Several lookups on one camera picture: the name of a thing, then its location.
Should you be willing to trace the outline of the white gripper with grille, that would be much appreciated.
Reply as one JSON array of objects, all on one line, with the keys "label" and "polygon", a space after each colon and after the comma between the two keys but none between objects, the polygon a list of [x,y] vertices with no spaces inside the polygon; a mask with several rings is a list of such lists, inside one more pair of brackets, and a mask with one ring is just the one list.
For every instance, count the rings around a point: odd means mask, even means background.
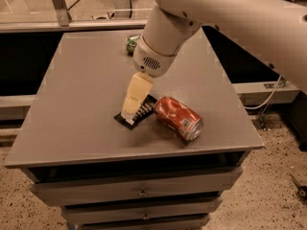
[{"label": "white gripper with grille", "polygon": [[132,76],[124,99],[121,116],[125,120],[134,118],[154,86],[153,78],[164,75],[175,58],[175,55],[164,56],[155,52],[147,45],[143,36],[140,36],[133,52],[135,69],[140,72]]}]

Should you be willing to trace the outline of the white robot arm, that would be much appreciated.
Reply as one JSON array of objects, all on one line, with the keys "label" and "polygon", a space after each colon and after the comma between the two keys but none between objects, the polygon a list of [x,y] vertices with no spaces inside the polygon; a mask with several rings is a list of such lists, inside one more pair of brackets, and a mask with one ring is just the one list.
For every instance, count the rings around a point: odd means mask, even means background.
[{"label": "white robot arm", "polygon": [[307,7],[285,0],[154,0],[121,115],[130,121],[183,43],[209,25],[307,92]]}]

